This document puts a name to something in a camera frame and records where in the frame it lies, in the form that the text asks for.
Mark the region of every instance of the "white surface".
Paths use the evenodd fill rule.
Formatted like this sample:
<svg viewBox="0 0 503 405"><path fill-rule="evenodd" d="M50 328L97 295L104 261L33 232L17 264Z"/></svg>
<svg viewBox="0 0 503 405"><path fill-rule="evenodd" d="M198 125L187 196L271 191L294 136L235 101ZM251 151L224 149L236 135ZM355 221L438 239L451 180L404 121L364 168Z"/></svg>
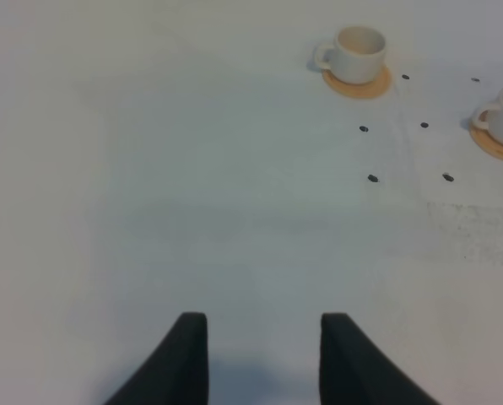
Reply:
<svg viewBox="0 0 503 405"><path fill-rule="evenodd" d="M306 68L349 23L384 98ZM503 0L0 0L0 403L103 403L199 310L214 404L318 403L323 311L503 404L502 86Z"/></svg>

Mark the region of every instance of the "white table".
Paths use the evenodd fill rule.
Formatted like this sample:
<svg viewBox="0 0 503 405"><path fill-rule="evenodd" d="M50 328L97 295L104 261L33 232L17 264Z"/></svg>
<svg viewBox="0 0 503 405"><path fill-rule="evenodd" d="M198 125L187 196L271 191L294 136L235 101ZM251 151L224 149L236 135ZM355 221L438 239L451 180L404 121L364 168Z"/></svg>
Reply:
<svg viewBox="0 0 503 405"><path fill-rule="evenodd" d="M352 23L381 99L310 69ZM503 405L503 162L464 127L501 86L503 0L0 0L0 404L102 404L195 310L213 404L318 403L343 311Z"/></svg>

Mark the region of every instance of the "cup handle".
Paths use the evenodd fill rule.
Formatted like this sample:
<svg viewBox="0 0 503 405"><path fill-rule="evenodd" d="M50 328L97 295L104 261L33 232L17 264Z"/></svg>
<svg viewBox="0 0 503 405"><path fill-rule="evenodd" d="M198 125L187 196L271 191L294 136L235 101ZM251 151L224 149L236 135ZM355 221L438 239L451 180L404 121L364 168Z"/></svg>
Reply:
<svg viewBox="0 0 503 405"><path fill-rule="evenodd" d="M324 59L327 52L332 49L334 49L334 45L329 43L324 43L317 47L315 54L313 55L313 62L318 68L321 68L323 70L330 70L330 63L328 63Z"/></svg>
<svg viewBox="0 0 503 405"><path fill-rule="evenodd" d="M499 103L489 103L486 105L483 105L482 107L478 108L473 116L471 117L471 122L473 125L476 126L478 129L484 129L485 131L489 130L489 123L486 121L481 121L480 120L480 115L485 112L485 111L499 111L501 109L501 106Z"/></svg>

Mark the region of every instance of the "coaster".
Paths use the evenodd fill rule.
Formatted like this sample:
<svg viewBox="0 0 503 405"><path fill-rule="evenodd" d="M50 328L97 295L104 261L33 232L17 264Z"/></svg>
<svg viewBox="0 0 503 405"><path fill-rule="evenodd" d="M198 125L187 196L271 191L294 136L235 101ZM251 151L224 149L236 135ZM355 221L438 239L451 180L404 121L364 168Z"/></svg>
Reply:
<svg viewBox="0 0 503 405"><path fill-rule="evenodd" d="M482 113L480 116L482 121L486 121L486 111ZM469 132L471 133L471 137L473 141L487 154L491 154L493 157L497 159L503 160L503 144L497 142L495 139L489 135L488 131L484 129L478 129L470 125Z"/></svg>
<svg viewBox="0 0 503 405"><path fill-rule="evenodd" d="M385 65L381 68L377 78L373 82L366 84L344 83L338 80L330 70L323 70L322 78L325 79L325 82L327 82L332 90L353 99L375 99L380 95L384 95L392 82L390 70Z"/></svg>

